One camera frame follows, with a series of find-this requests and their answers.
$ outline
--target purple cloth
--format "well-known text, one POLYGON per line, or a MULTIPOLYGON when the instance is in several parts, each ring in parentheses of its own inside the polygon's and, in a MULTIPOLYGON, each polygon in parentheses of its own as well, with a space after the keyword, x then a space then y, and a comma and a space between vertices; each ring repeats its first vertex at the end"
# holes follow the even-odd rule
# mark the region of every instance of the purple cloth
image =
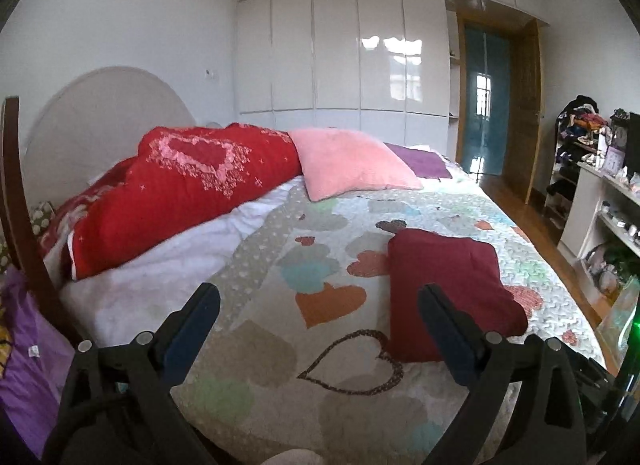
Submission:
POLYGON ((27 292, 26 279, 14 267, 7 269, 1 293, 14 347, 0 379, 0 404, 27 447, 40 458, 56 424, 74 350, 41 315, 27 292), (40 358, 29 356, 34 345, 40 358))
POLYGON ((393 143, 385 145, 404 161, 418 178, 451 178, 445 163, 436 152, 409 149, 393 143))

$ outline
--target metal screw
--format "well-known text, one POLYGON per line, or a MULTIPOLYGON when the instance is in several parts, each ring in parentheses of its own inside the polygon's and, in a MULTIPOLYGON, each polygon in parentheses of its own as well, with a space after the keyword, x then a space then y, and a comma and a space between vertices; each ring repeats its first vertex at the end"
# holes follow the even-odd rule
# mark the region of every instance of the metal screw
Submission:
POLYGON ((146 346, 153 339, 154 339, 154 334, 151 333, 151 331, 143 331, 142 333, 139 333, 138 336, 136 337, 136 342, 141 346, 146 346))
POLYGON ((91 344, 91 340, 83 340, 78 344, 78 351, 81 353, 86 353, 91 349, 93 344, 91 344))
POLYGON ((502 342, 502 335, 500 335, 497 331, 489 331, 484 335, 489 344, 500 344, 502 342))
POLYGON ((560 351, 562 349, 562 342, 560 342, 556 337, 547 340, 546 345, 554 351, 560 351))

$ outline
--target round headboard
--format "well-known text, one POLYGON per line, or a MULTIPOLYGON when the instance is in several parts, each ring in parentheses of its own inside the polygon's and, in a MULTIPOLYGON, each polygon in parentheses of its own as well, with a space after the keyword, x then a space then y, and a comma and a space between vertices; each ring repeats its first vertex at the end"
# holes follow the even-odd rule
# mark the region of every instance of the round headboard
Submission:
POLYGON ((195 125, 180 97, 144 70, 103 68, 54 96, 36 122, 22 156, 30 206, 59 206, 118 161, 135 155, 157 125, 195 125))

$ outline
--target heart-patterned bedspread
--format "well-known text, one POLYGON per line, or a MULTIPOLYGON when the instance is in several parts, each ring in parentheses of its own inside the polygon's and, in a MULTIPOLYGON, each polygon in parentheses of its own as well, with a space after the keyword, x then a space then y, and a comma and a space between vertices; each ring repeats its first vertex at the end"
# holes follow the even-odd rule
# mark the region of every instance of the heart-patterned bedspread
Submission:
MULTIPOLYGON (((211 279, 220 317, 172 394, 187 420, 244 463, 306 448, 327 463, 421 463, 466 397, 443 363, 402 365, 389 333, 388 240, 402 228, 491 243, 530 333, 602 353, 558 276, 477 187, 351 192, 303 186, 211 279)), ((513 385, 482 458, 496 450, 513 385)))

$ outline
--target open door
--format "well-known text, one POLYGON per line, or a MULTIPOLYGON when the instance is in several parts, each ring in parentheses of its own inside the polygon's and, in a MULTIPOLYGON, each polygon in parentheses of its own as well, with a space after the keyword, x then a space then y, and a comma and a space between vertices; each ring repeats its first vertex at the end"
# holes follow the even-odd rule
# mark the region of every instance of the open door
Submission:
POLYGON ((502 177, 529 202, 540 148, 542 68, 538 22, 532 19, 511 41, 511 106, 502 177))

